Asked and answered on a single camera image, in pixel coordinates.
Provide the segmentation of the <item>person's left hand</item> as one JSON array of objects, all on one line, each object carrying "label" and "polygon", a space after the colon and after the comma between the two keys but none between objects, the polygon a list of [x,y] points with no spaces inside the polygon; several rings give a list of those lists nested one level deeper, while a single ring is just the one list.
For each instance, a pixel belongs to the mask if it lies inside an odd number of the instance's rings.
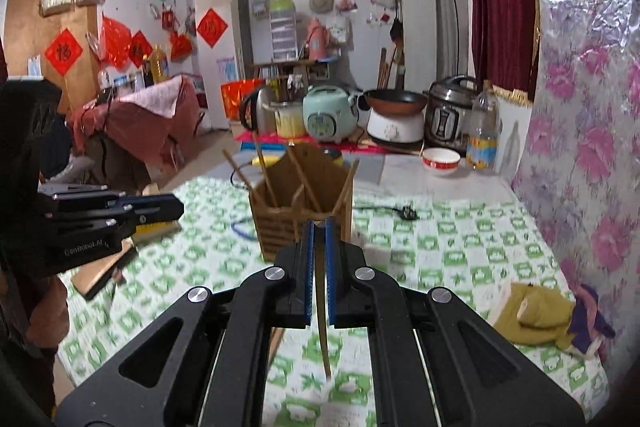
[{"label": "person's left hand", "polygon": [[51,277],[42,300],[32,311],[26,338],[41,349],[54,349],[70,330],[67,291],[58,277]]}]

